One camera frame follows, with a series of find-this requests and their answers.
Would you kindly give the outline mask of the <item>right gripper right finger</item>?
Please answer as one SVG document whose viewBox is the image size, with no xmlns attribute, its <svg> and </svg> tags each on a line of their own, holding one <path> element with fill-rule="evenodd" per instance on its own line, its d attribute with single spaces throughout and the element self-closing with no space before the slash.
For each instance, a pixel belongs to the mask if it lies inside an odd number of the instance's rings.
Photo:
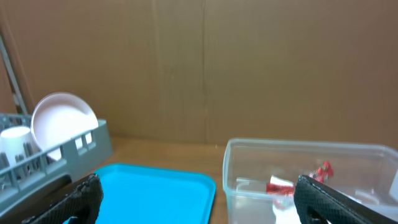
<svg viewBox="0 0 398 224">
<path fill-rule="evenodd" d="M 304 177 L 294 194 L 302 224 L 397 224 L 338 191 Z"/>
</svg>

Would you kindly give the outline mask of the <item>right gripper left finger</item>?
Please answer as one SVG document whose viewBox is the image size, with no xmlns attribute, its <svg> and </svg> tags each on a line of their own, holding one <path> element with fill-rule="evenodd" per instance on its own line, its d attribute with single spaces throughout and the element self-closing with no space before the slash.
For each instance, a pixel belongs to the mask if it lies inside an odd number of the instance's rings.
<svg viewBox="0 0 398 224">
<path fill-rule="evenodd" d="M 103 196 L 99 176 L 90 174 L 25 209 L 20 222 L 95 223 Z"/>
</svg>

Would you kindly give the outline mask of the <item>white napkin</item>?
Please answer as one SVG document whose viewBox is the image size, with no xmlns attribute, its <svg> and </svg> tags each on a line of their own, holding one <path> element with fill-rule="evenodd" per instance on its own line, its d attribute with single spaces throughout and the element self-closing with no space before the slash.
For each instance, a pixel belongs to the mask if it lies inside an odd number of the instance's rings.
<svg viewBox="0 0 398 224">
<path fill-rule="evenodd" d="M 275 224 L 301 224 L 292 200 L 274 200 L 272 211 L 275 215 Z"/>
</svg>

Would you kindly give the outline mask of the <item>red snack wrapper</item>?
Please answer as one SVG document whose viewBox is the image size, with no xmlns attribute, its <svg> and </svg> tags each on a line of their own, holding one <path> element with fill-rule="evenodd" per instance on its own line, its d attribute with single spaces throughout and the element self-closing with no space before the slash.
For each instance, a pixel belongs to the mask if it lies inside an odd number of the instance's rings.
<svg viewBox="0 0 398 224">
<path fill-rule="evenodd" d="M 325 161 L 316 170 L 308 173 L 307 175 L 301 175 L 295 184 L 291 181 L 280 179 L 276 176 L 272 176 L 270 182 L 266 184 L 266 193 L 269 195 L 281 195 L 281 196 L 293 197 L 297 189 L 297 186 L 300 185 L 304 177 L 313 179 L 316 182 L 324 184 L 333 176 L 334 176 L 334 169 L 332 168 L 329 161 Z"/>
</svg>

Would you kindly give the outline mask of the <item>large white plate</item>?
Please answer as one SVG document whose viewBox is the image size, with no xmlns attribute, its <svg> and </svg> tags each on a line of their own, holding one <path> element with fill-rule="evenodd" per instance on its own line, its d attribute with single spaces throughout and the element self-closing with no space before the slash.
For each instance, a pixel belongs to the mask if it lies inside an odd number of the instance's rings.
<svg viewBox="0 0 398 224">
<path fill-rule="evenodd" d="M 69 140 L 81 149 L 83 140 L 93 142 L 89 131 L 98 126 L 98 119 L 88 103 L 66 92 L 52 93 L 41 99 L 30 122 L 33 140 L 42 151 Z"/>
</svg>

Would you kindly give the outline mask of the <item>white cup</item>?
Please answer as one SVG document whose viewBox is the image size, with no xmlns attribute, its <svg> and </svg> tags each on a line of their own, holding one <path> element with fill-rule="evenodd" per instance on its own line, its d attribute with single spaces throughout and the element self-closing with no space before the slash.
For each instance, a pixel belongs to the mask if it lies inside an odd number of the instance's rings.
<svg viewBox="0 0 398 224">
<path fill-rule="evenodd" d="M 29 127 L 14 126 L 1 131 L 1 152 L 6 154 L 10 166 L 17 163 L 16 156 L 20 154 L 28 157 L 24 150 L 24 143 L 30 144 L 33 154 L 40 152 Z"/>
</svg>

